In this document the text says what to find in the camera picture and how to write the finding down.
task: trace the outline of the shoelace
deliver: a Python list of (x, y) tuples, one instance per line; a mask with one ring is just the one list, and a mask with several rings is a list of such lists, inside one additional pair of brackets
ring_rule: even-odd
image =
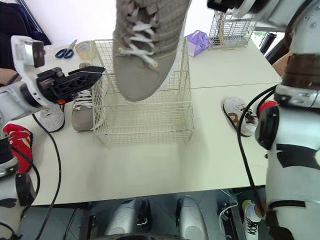
[[(137, 7), (136, 9), (133, 10), (133, 12), (131, 13), (131, 15), (128, 18), (128, 20), (130, 22), (133, 21), (132, 19), (137, 19), (139, 9), (140, 8)], [(154, 22), (157, 21), (155, 16), (151, 19), (151, 22), (152, 21), (154, 21)], [(124, 55), (135, 55), (135, 56), (141, 58), (147, 64), (156, 68), (158, 66), (158, 62), (156, 62), (155, 60), (153, 60), (150, 57), (154, 54), (154, 52), (139, 49), (136, 45), (134, 45), (131, 42), (131, 41), (142, 42), (142, 43), (148, 44), (151, 47), (151, 49), (153, 49), (155, 47), (155, 45), (153, 44), (153, 40), (151, 38), (147, 38), (146, 36), (144, 36), (141, 33), (138, 33), (138, 32), (146, 32), (150, 36), (154, 36), (155, 32), (152, 30), (153, 25), (151, 23), (144, 23), (139, 20), (134, 20), (133, 23), (135, 24), (135, 26), (132, 28), (132, 31), (135, 32), (135, 34), (134, 34), (134, 36), (129, 37), (129, 41), (130, 41), (130, 43), (128, 43), (129, 48), (119, 49), (120, 53), (124, 54)]]
[[(235, 106), (240, 112), (243, 112), (245, 109), (246, 109), (246, 105), (244, 105), (244, 104), (241, 104), (241, 105), (238, 105), (238, 106)], [(244, 118), (244, 120), (245, 120), (245, 122), (247, 123), (247, 124), (255, 124), (255, 119), (256, 119), (257, 117), (256, 116), (254, 116), (254, 113), (253, 113), (253, 111), (251, 110), (251, 109), (249, 109), (248, 110), (248, 112), (246, 113), (246, 115), (245, 115), (245, 118)]]
[(80, 110), (81, 106), (92, 108), (92, 94), (91, 90), (83, 90), (78, 92), (77, 96), (73, 100), (73, 110)]
[(258, 230), (258, 223), (251, 221), (249, 218), (246, 218), (246, 220), (248, 222), (248, 226), (247, 226), (248, 234), (256, 235), (257, 230)]

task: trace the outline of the person's arm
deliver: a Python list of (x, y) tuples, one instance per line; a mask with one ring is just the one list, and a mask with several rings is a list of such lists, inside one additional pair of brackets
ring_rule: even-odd
[(14, 77), (16, 71), (7, 68), (0, 68), (0, 84), (7, 85), (7, 83)]

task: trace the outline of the scissors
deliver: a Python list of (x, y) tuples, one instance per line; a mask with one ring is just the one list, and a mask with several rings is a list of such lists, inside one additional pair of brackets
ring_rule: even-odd
[(74, 40), (70, 46), (68, 48), (64, 48), (64, 49), (61, 49), (60, 51), (58, 51), (54, 56), (57, 58), (57, 59), (69, 59), (71, 58), (73, 55), (74, 55), (74, 51), (72, 50), (74, 48), (74, 46), (76, 45), (76, 42), (77, 42), (77, 39)]

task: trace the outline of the black cable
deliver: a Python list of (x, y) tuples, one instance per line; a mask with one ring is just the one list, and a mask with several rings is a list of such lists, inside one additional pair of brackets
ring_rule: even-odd
[(72, 222), (73, 222), (74, 219), (75, 219), (76, 212), (77, 212), (77, 209), (73, 210), (73, 213), (72, 213), (72, 215), (71, 215), (71, 217), (70, 217), (70, 220), (69, 220), (69, 222), (68, 222), (68, 225), (66, 226), (65, 232), (64, 232), (64, 234), (63, 234), (62, 240), (66, 240), (66, 239), (67, 239), (67, 235), (68, 235), (68, 232), (69, 232), (69, 230), (70, 230), (71, 224), (72, 224)]
[(8, 85), (12, 84), (17, 79), (17, 77), (19, 77), (19, 73), (16, 73), (15, 75), (13, 75), (13, 77), (10, 78), (10, 80), (7, 82), (6, 85), (8, 86)]
[(244, 163), (244, 167), (245, 167), (245, 170), (246, 170), (246, 174), (248, 176), (248, 179), (249, 179), (249, 182), (250, 182), (250, 186), (251, 186), (251, 189), (253, 191), (253, 194), (254, 194), (254, 197), (255, 197), (255, 201), (256, 201), (256, 204), (261, 212), (261, 215), (264, 216), (265, 215), (265, 210), (264, 208), (262, 207), (261, 205), (261, 202), (260, 202), (260, 198), (259, 198), (259, 195), (258, 195), (258, 191), (257, 191), (257, 188), (256, 188), (256, 185), (254, 183), (254, 180), (252, 178), (252, 175), (251, 175), (251, 172), (250, 172), (250, 168), (249, 168), (249, 165), (248, 165), (248, 160), (247, 160), (247, 157), (246, 157), (246, 154), (245, 154), (245, 150), (244, 150), (244, 147), (242, 145), (242, 140), (241, 140), (241, 125), (242, 125), (242, 122), (244, 121), (244, 118), (248, 112), (248, 110), (250, 109), (250, 107), (252, 106), (252, 104), (254, 104), (259, 98), (261, 98), (263, 95), (271, 92), (271, 91), (274, 91), (276, 89), (276, 86), (272, 86), (270, 88), (268, 88), (267, 90), (264, 90), (262, 93), (260, 93), (259, 95), (257, 95), (247, 106), (246, 108), (244, 109), (241, 117), (240, 117), (240, 120), (239, 120), (239, 123), (237, 125), (237, 129), (236, 129), (236, 135), (237, 135), (237, 138), (238, 138), (238, 143), (239, 143), (239, 148), (240, 148), (240, 151), (241, 151), (241, 155), (242, 155), (242, 158), (243, 158), (243, 163)]
[(26, 160), (31, 167), (33, 168), (35, 175), (36, 175), (36, 190), (35, 190), (35, 197), (37, 197), (38, 193), (39, 193), (39, 189), (40, 189), (40, 174), (39, 171), (37, 169), (37, 167), (35, 166), (35, 164), (20, 150), (18, 150), (15, 146), (11, 145), (11, 148), (16, 151), (21, 157), (23, 157), (24, 160)]
[(260, 110), (260, 107), (261, 105), (268, 99), (270, 98), (273, 94), (275, 94), (275, 91), (271, 91), (269, 92), (264, 98), (262, 98), (262, 100), (259, 102), (258, 106), (256, 107), (256, 115), (259, 117), (260, 113), (259, 113), (259, 110)]
[(40, 231), (36, 237), (35, 240), (39, 240), (42, 232), (44, 231), (45, 229), (45, 226), (47, 224), (47, 221), (49, 219), (49, 216), (50, 216), (50, 213), (51, 213), (51, 210), (55, 204), (55, 201), (57, 199), (57, 196), (58, 196), (58, 193), (59, 193), (59, 189), (60, 189), (60, 185), (61, 185), (61, 159), (60, 159), (60, 154), (59, 154), (59, 150), (58, 150), (58, 147), (57, 147), (57, 144), (56, 144), (56, 141), (55, 139), (52, 137), (52, 135), (50, 134), (50, 132), (48, 132), (48, 130), (38, 121), (38, 119), (36, 118), (36, 116), (34, 114), (32, 114), (32, 117), (33, 119), (35, 120), (35, 122), (40, 126), (40, 128), (42, 128), (45, 133), (50, 137), (50, 139), (52, 140), (52, 143), (54, 145), (54, 149), (55, 149), (55, 152), (56, 152), (56, 156), (57, 156), (57, 160), (58, 160), (58, 171), (59, 171), (59, 177), (58, 177), (58, 186), (56, 187), (56, 191), (55, 191), (55, 194), (54, 194), (54, 197), (53, 197), (53, 200), (48, 208), (48, 211), (46, 213), (46, 216), (45, 216), (45, 219), (42, 223), (42, 226), (40, 228)]
[[(37, 169), (37, 167), (35, 166), (35, 164), (23, 153), (21, 152), (20, 150), (18, 150), (15, 146), (11, 145), (11, 148), (13, 150), (15, 150), (21, 157), (23, 157), (24, 160), (26, 160), (30, 165), (31, 167), (33, 168), (34, 172), (35, 172), (35, 175), (36, 175), (36, 189), (35, 189), (35, 196), (34, 196), (34, 199), (36, 199), (38, 193), (39, 193), (39, 189), (40, 189), (40, 174), (39, 174), (39, 171)], [(31, 207), (32, 203), (30, 205), (28, 205), (23, 211), (22, 211), (22, 214), (21, 214), (21, 219), (23, 218), (23, 216), (25, 215), (25, 213), (29, 210), (29, 208)]]
[(0, 225), (1, 226), (4, 226), (5, 228), (9, 229), (10, 232), (12, 233), (12, 236), (11, 237), (14, 237), (13, 239), (21, 239), (22, 238), (22, 235), (18, 236), (15, 231), (12, 229), (12, 227), (10, 227), (8, 224), (6, 223), (3, 223), (3, 222), (0, 222)]

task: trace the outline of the wire basket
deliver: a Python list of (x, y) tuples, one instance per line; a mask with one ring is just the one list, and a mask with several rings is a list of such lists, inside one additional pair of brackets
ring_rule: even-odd
[(187, 45), (165, 87), (130, 102), (119, 92), (113, 65), (113, 40), (94, 40), (93, 65), (104, 66), (92, 88), (93, 131), (108, 148), (141, 143), (187, 143), (194, 131)]
[(235, 18), (232, 11), (215, 11), (209, 34), (209, 50), (217, 48), (247, 47), (256, 27), (251, 14)]

